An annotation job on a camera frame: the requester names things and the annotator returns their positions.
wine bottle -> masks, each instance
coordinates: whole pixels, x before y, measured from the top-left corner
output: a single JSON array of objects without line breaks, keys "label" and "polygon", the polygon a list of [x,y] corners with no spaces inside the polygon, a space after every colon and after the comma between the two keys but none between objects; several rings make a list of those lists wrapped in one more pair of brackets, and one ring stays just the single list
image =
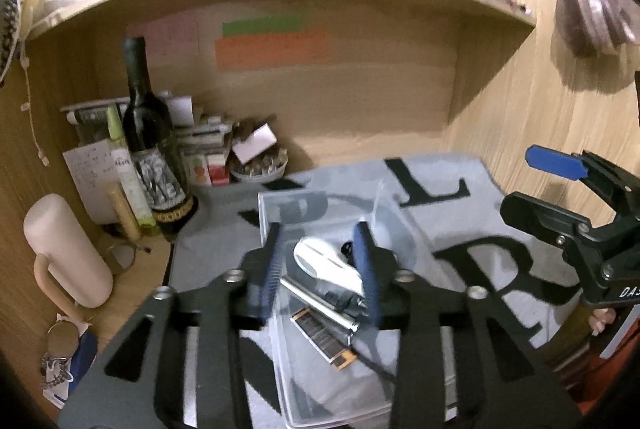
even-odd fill
[{"label": "wine bottle", "polygon": [[124,44],[131,100],[122,126],[146,201],[162,234],[174,241],[195,213],[194,199],[178,152],[169,108],[151,91],[145,39]]}]

green sticky note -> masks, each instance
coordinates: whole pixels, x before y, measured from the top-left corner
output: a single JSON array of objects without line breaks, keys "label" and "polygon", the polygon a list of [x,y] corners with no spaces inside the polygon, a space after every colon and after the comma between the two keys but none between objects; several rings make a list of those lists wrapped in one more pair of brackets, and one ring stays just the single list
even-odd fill
[{"label": "green sticky note", "polygon": [[301,32],[304,29],[305,19],[300,15],[274,15],[222,23],[222,36],[226,39],[236,35]]}]

black metal bracket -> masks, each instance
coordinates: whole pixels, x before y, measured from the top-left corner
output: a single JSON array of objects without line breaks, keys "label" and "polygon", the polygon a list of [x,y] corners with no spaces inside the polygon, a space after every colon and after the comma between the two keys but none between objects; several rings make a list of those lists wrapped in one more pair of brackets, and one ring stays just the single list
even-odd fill
[{"label": "black metal bracket", "polygon": [[[529,152],[542,154],[532,163]],[[640,180],[590,152],[564,155],[532,146],[527,162],[535,168],[571,178],[575,174],[617,213],[608,225],[594,228],[589,218],[520,192],[500,206],[505,224],[556,245],[580,278],[582,301],[592,308],[640,303]],[[556,171],[558,164],[571,170]]]},{"label": "black metal bracket", "polygon": [[96,358],[58,416],[61,429],[186,429],[183,420],[186,330],[198,335],[199,429],[251,428],[238,330],[260,330],[271,316],[280,268],[280,226],[238,269],[204,288],[175,294],[159,287]]},{"label": "black metal bracket", "polygon": [[453,331],[458,395],[458,415],[447,427],[561,429],[578,423],[574,403],[533,357],[529,341],[505,328],[487,290],[452,292],[400,269],[390,250],[375,245],[366,223],[354,231],[353,256],[370,319],[380,329],[402,332],[392,428],[444,427],[444,326]]},{"label": "black metal bracket", "polygon": [[[252,427],[239,358],[239,330],[259,330],[271,315],[281,274],[279,226],[240,268],[204,288],[175,294],[159,287],[98,356],[58,417],[61,429],[186,429],[186,330],[198,326],[196,419],[199,429]],[[398,268],[366,223],[353,255],[372,322],[401,330],[393,428],[444,426],[441,327],[453,331],[458,416],[448,427],[564,429],[579,411],[528,341],[512,335],[487,291],[432,287]]]}]

wooden wall panel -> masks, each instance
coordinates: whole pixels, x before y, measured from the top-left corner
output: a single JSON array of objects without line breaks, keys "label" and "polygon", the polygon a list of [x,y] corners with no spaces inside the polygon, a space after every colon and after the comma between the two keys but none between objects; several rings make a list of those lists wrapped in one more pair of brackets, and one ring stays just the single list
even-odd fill
[{"label": "wooden wall panel", "polygon": [[46,349],[46,332],[56,319],[56,308],[33,278],[35,254],[22,234],[22,222],[31,205],[50,192],[64,196],[85,231],[95,240],[97,227],[80,202],[62,151],[78,138],[59,112],[62,105],[96,98],[91,41],[81,36],[52,32],[28,44],[34,126],[50,167],[38,159],[31,140],[29,118],[20,106],[27,101],[24,74],[12,65],[0,89],[0,145],[3,177],[0,181],[0,347],[25,389],[55,416],[40,390],[40,359]]},{"label": "wooden wall panel", "polygon": [[534,143],[586,149],[639,173],[638,48],[623,47],[619,57],[575,59],[554,27],[556,0],[519,1],[537,20],[521,45],[509,26],[465,22],[443,147],[481,157],[506,192],[542,196],[606,223],[612,211],[591,191],[530,169],[524,152]]},{"label": "wooden wall panel", "polygon": [[[222,23],[295,13],[330,37],[327,64],[234,73],[216,68]],[[292,168],[437,150],[449,116],[460,17],[324,4],[226,4],[185,17],[198,50],[154,65],[155,91],[192,94],[210,112],[277,114],[276,134]],[[103,97],[126,94],[125,27],[99,30],[96,72]]]}]

white computer mouse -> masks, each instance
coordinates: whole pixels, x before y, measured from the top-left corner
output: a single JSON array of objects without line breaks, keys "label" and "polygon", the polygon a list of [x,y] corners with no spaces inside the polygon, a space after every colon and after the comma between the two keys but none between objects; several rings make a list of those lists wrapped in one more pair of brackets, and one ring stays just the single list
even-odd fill
[{"label": "white computer mouse", "polygon": [[364,297],[362,278],[353,266],[347,265],[340,252],[319,237],[303,237],[293,249],[293,258],[306,273]]}]

